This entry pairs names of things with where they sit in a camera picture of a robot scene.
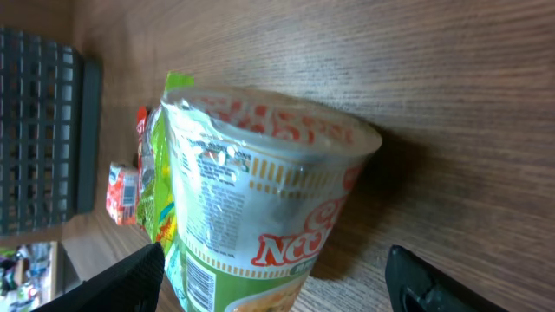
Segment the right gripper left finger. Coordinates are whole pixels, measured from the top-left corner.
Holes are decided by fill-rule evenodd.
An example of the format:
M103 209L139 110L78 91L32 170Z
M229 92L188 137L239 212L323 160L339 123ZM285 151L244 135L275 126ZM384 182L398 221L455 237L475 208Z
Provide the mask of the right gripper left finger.
M164 276L164 265L161 245L149 244L36 310L154 312Z

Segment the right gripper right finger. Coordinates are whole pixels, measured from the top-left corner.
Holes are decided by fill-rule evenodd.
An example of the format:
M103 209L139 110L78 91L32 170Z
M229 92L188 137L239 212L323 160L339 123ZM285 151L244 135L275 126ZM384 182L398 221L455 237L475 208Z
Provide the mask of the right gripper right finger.
M389 249L385 280L394 312L506 312L400 245Z

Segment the green gummy candy bag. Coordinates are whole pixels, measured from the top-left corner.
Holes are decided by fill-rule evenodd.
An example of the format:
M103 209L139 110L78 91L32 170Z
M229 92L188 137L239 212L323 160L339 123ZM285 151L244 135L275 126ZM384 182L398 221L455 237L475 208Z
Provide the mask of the green gummy candy bag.
M148 109L136 220L152 241L165 245L173 241L176 228L166 126L160 107Z

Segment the small red tissue pack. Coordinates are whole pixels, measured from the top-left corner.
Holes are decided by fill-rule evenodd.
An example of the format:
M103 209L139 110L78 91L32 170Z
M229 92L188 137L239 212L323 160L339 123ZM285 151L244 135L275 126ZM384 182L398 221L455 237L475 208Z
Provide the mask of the small red tissue pack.
M139 173L137 169L117 163L110 164L106 209L108 215L118 225L136 223L138 190Z

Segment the cup noodles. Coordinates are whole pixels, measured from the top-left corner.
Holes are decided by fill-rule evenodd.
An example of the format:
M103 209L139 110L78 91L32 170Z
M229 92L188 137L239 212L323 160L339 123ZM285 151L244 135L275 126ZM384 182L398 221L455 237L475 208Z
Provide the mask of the cup noodles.
M288 311L381 135L323 104L248 88L163 95L189 311Z

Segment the red chocolate wafer bar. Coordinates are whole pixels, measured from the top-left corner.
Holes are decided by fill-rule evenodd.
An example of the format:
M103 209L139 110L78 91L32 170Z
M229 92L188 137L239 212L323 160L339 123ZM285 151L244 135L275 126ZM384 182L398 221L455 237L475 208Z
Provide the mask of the red chocolate wafer bar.
M138 134L138 148L136 153L136 165L137 168L141 168L141 153L142 153L142 141L143 134L147 125L147 117L150 110L147 107L141 107L136 114L136 131Z

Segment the teal snack packet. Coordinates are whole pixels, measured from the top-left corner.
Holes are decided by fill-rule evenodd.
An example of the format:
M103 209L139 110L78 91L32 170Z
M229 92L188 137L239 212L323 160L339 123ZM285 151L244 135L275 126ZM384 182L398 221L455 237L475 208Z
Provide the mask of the teal snack packet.
M165 257L165 272L173 291L177 296L181 308L187 312L186 291L183 284L183 269L180 261L180 252L177 243L173 243Z

